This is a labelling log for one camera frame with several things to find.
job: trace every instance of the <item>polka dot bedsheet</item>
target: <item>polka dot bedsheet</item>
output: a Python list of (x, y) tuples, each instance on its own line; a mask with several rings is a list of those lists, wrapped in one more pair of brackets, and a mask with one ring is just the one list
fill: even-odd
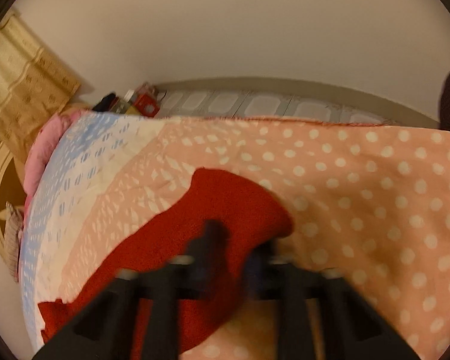
[[(338, 268), (422, 359), (450, 344), (450, 132), (291, 119), (87, 114), (61, 139), (30, 208), (20, 278), (37, 304), (73, 300), (103, 259), (220, 168), (274, 193), (294, 219), (280, 250)], [(268, 302), (247, 303), (186, 359), (273, 359)]]

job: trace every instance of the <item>red cloth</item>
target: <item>red cloth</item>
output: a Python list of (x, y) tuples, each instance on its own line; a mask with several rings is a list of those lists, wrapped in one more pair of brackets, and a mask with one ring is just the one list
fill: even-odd
[[(198, 169), (190, 189), (170, 209), (155, 216), (119, 244), (69, 304), (38, 305), (45, 321), (47, 342), (93, 299), (121, 268), (145, 272), (182, 254), (189, 240), (199, 237), (206, 219), (218, 219), (229, 230), (226, 264), (218, 271), (207, 300), (182, 300), (179, 306), (181, 351), (200, 344), (230, 318), (241, 300), (241, 273), (246, 257), (258, 245), (292, 230), (284, 208), (264, 188), (240, 176), (215, 169)], [(132, 359), (140, 358), (149, 301), (139, 306)]]

